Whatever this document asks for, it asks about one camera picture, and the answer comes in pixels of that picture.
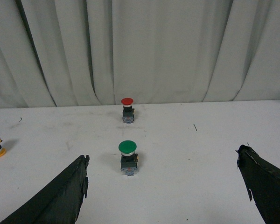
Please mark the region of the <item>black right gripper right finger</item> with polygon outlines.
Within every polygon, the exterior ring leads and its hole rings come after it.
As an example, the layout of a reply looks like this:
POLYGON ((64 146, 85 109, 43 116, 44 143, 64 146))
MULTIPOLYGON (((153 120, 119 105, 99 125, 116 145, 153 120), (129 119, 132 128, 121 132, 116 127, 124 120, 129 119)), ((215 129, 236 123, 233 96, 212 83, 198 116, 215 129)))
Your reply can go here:
POLYGON ((266 224, 280 224, 280 169, 249 146, 241 145, 236 152, 249 199, 255 201, 266 224))

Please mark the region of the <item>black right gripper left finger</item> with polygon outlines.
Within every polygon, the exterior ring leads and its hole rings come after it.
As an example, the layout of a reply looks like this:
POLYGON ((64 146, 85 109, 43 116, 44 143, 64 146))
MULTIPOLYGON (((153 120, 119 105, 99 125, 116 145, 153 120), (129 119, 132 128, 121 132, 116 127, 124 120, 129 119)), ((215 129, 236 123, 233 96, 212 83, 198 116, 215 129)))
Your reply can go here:
POLYGON ((74 224, 87 197, 89 155, 81 155, 2 224, 74 224))

